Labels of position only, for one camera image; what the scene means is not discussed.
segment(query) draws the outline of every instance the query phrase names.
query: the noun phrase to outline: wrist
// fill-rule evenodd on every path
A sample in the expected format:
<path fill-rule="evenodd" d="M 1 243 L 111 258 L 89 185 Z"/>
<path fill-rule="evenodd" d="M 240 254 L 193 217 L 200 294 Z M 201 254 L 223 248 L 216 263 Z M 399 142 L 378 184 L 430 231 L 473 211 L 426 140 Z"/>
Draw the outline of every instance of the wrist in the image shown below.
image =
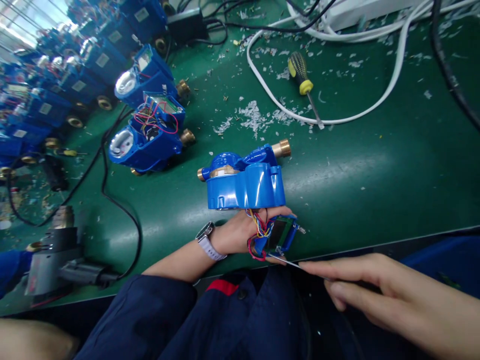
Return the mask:
<path fill-rule="evenodd" d="M 217 226 L 208 236 L 211 246 L 221 255 L 228 255 L 229 251 L 225 248 L 225 242 L 222 241 L 221 226 Z"/>

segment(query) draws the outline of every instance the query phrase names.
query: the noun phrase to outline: hand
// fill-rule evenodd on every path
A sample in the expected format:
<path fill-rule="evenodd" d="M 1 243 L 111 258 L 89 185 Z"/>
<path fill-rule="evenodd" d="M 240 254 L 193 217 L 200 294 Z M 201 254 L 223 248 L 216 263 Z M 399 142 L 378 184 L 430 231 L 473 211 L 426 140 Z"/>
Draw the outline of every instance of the hand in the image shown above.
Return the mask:
<path fill-rule="evenodd" d="M 267 219 L 268 221 L 279 215 L 290 215 L 292 210 L 286 206 L 279 206 L 269 209 L 263 208 L 258 214 L 263 220 Z M 210 242 L 213 248 L 220 254 L 248 253 L 247 241 L 256 233 L 257 227 L 254 221 L 247 216 L 245 210 L 240 210 L 225 225 L 215 228 L 210 236 Z"/>
<path fill-rule="evenodd" d="M 324 283 L 339 311 L 353 306 L 373 324 L 436 358 L 479 358 L 480 300 L 381 254 L 299 265 L 307 273 L 335 279 Z M 371 283 L 382 294 L 341 280 Z"/>

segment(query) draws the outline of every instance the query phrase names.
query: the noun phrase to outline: wristwatch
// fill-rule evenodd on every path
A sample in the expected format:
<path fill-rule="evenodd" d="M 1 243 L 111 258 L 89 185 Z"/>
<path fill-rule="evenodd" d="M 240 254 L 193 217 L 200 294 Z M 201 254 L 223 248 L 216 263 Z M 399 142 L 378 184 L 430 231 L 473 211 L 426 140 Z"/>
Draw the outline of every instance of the wristwatch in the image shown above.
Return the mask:
<path fill-rule="evenodd" d="M 215 225 L 212 221 L 206 223 L 206 225 L 200 230 L 198 235 L 196 236 L 196 240 L 198 240 L 198 244 L 201 248 L 206 252 L 206 254 L 210 257 L 210 259 L 215 261 L 223 260 L 227 257 L 227 255 L 222 255 L 218 253 L 212 243 L 210 242 L 209 235 L 215 229 Z"/>

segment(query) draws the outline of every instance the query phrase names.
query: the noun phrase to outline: white watch strap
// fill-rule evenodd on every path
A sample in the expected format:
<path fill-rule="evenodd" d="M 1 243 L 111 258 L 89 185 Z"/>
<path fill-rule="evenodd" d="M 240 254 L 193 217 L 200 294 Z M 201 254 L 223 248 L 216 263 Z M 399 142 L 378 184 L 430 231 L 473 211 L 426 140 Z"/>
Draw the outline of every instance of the white watch strap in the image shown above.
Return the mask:
<path fill-rule="evenodd" d="M 206 254 L 210 257 L 210 259 L 215 260 L 215 261 L 220 261 L 223 260 L 227 257 L 227 255 L 222 255 L 219 254 L 214 247 L 212 246 L 212 243 L 210 243 L 209 237 L 207 235 L 203 235 L 200 240 L 198 240 L 198 244 L 201 246 L 201 248 L 206 252 Z"/>

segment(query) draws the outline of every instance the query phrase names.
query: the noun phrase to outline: watch face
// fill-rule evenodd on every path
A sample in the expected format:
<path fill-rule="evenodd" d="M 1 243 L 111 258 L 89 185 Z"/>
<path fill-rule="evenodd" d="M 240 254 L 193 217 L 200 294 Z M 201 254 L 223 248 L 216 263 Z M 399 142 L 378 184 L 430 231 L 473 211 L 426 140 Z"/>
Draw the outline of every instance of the watch face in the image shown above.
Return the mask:
<path fill-rule="evenodd" d="M 195 239 L 200 239 L 203 235 L 208 235 L 212 232 L 211 228 L 213 227 L 213 222 L 209 221 L 204 227 L 200 230 Z"/>

